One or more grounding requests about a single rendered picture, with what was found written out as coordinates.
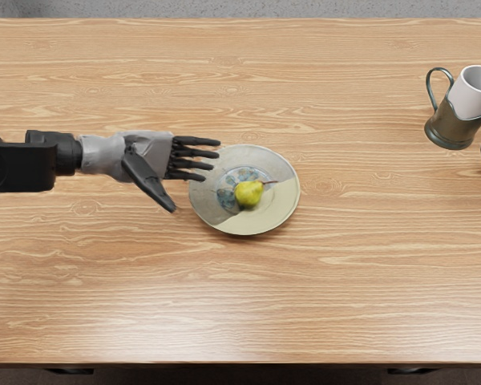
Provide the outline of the white cup in metal holder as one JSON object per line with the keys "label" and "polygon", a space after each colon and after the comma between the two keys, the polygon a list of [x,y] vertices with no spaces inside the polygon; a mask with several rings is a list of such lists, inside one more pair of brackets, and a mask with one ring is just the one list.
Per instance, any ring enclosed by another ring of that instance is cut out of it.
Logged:
{"label": "white cup in metal holder", "polygon": [[[436,100],[430,84],[436,71],[449,80],[441,101]],[[446,68],[434,67],[426,74],[426,91],[434,109],[424,125],[426,137],[441,148],[469,147],[481,128],[481,65],[464,67],[456,79]]]}

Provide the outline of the patterned grey and cream plate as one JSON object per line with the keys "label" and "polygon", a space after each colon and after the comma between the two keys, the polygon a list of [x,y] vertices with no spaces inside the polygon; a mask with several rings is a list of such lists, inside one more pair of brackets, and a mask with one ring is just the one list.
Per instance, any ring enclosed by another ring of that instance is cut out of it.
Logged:
{"label": "patterned grey and cream plate", "polygon": [[[204,182],[189,183],[189,199],[196,215],[223,233],[250,236],[282,225],[300,198],[300,183],[292,165],[278,153],[253,144],[227,146],[210,160],[213,170],[203,171]],[[264,192],[251,209],[241,208],[234,188],[259,180]]]}

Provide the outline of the yellow-green pear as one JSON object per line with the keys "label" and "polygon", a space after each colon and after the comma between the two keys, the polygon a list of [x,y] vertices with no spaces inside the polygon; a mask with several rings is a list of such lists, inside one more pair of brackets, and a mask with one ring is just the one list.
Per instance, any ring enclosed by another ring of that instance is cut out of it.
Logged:
{"label": "yellow-green pear", "polygon": [[276,180],[247,180],[242,181],[234,188],[234,197],[237,204],[243,209],[251,209],[258,205],[267,184],[275,184]]}

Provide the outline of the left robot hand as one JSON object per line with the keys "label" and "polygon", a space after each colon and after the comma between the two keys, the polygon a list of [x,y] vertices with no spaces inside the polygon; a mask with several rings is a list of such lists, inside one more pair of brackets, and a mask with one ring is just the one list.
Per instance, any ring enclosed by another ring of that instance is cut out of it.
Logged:
{"label": "left robot hand", "polygon": [[210,171],[219,140],[195,136],[175,136],[170,132],[126,131],[109,137],[85,135],[78,138],[82,146],[80,170],[86,174],[107,175],[122,183],[133,183],[166,211],[176,211],[176,204],[166,192],[164,180],[205,181],[196,169]]}

